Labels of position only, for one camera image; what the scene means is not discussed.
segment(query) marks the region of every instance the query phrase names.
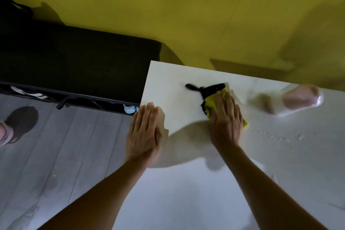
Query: sneaker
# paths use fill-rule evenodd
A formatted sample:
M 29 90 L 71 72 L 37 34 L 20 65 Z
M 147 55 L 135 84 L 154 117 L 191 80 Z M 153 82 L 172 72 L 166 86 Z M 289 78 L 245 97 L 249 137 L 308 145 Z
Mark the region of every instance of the sneaker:
M 0 121 L 0 146 L 6 145 L 13 137 L 13 128 Z
M 35 92 L 35 91 L 32 91 L 30 89 L 20 89 L 20 88 L 16 88 L 15 86 L 11 86 L 11 89 L 19 94 L 22 94 L 22 95 L 30 95 L 30 96 L 34 96 L 34 97 L 37 97 L 39 99 L 46 99 L 47 96 L 46 95 L 43 95 L 41 93 L 38 93 L 38 92 Z
M 136 107 L 133 105 L 123 105 L 123 108 L 127 114 L 133 114 L 136 110 Z

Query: left hand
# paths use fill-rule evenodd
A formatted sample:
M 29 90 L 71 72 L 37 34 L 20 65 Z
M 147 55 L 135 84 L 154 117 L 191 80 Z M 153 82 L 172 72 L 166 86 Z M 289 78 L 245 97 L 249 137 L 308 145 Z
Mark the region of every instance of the left hand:
M 162 139 L 156 127 L 158 112 L 158 107 L 148 103 L 134 114 L 126 139 L 126 162 L 143 158 L 145 167 L 149 167 L 155 161 Z

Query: white tabletop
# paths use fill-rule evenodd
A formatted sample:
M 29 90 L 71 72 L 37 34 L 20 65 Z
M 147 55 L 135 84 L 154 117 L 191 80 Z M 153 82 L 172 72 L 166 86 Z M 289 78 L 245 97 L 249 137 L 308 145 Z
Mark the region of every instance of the white tabletop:
M 141 104 L 161 107 L 169 137 L 156 168 L 125 200 L 114 229 L 256 229 L 239 186 L 209 142 L 201 95 L 184 87 L 223 82 L 249 123 L 241 139 L 249 157 L 328 228 L 343 229 L 345 93 L 323 89 L 320 107 L 275 117 L 260 95 L 294 85 L 155 61 Z

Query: right hand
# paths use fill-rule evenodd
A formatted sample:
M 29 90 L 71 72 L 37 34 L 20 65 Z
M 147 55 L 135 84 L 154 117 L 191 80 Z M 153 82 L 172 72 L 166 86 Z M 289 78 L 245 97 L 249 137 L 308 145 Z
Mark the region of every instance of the right hand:
M 212 108 L 210 116 L 211 141 L 219 149 L 230 145 L 239 145 L 243 131 L 243 117 L 239 106 L 229 92 L 225 102 L 220 91 L 215 94 L 217 113 Z

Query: blurry pink object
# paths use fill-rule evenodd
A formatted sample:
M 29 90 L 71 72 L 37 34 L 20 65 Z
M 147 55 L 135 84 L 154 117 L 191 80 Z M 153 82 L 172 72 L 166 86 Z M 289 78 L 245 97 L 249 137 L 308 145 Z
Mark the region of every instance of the blurry pink object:
M 271 95 L 267 102 L 268 111 L 284 116 L 302 109 L 317 107 L 324 100 L 320 88 L 312 84 L 302 84 L 284 94 Z
M 13 128 L 0 121 L 0 146 L 6 145 L 13 137 Z

